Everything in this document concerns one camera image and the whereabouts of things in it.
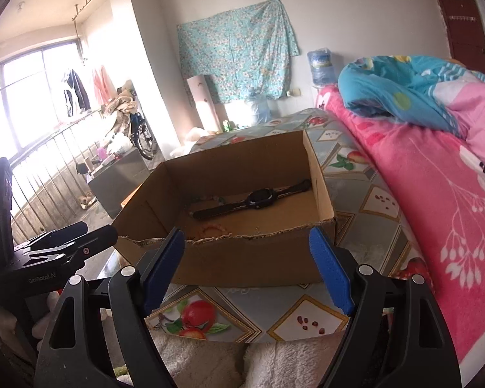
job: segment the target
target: blue water bottle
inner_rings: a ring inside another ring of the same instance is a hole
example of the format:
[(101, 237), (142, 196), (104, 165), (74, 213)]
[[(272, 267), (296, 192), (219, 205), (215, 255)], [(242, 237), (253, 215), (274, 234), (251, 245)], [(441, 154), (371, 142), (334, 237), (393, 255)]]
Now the blue water bottle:
[(307, 53), (311, 66), (312, 82), (316, 87), (324, 87), (337, 82), (336, 72), (330, 60), (331, 53), (327, 48), (317, 49)]

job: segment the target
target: window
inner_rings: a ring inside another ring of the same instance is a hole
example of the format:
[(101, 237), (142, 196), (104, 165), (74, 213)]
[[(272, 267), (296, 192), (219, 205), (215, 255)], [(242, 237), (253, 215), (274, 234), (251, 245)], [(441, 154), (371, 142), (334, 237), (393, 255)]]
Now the window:
[(69, 120), (63, 79), (81, 65), (75, 42), (0, 64), (0, 157), (10, 159)]

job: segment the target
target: hanging clothes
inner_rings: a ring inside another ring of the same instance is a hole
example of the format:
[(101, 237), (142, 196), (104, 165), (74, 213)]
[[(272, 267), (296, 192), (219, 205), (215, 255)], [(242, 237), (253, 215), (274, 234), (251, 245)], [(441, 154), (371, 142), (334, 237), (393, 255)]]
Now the hanging clothes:
[(280, 0), (178, 25), (184, 80), (203, 74), (214, 103), (247, 98), (252, 90), (270, 99), (286, 95), (291, 56), (299, 54)]
[(98, 70), (92, 70), (92, 80), (95, 98), (99, 105), (107, 105), (111, 99), (117, 97), (115, 87), (113, 86), (104, 66), (101, 66)]
[[(86, 94), (86, 90), (83, 86), (83, 82), (79, 78), (78, 74), (74, 70), (70, 70), (66, 75), (64, 82), (73, 90), (75, 96), (77, 97), (79, 108), (81, 112), (89, 111), (90, 100)], [(74, 98), (70, 89), (65, 89), (65, 101), (67, 102), (67, 112), (68, 116), (74, 116)]]

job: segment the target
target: plastic bag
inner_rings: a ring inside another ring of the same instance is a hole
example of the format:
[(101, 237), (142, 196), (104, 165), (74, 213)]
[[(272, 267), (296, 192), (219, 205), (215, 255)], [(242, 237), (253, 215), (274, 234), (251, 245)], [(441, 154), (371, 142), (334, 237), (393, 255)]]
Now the plastic bag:
[(272, 120), (272, 113), (265, 95), (252, 90), (244, 102), (250, 108), (251, 125), (264, 124)]
[(122, 133), (115, 134), (113, 141), (109, 144), (107, 153), (111, 155), (115, 153), (116, 155), (121, 155), (127, 152), (129, 149), (133, 147), (133, 143), (131, 140), (123, 135)]
[(316, 87), (324, 87), (337, 82), (336, 72), (330, 60), (331, 52), (327, 48), (317, 49), (307, 53), (311, 66), (312, 82)]

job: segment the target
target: pink blanket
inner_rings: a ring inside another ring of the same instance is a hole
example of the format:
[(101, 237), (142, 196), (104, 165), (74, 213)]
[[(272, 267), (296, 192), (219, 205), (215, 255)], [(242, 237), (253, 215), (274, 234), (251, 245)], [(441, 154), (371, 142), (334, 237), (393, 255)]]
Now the pink blanket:
[(485, 173), (480, 160), (451, 134), (357, 117), (345, 109), (336, 86), (322, 93), (325, 109), (373, 159), (414, 231), (465, 385), (485, 364)]
[(458, 120), (460, 134), (485, 163), (485, 74), (480, 77), (484, 81), (467, 71), (457, 80), (441, 81), (433, 97)]

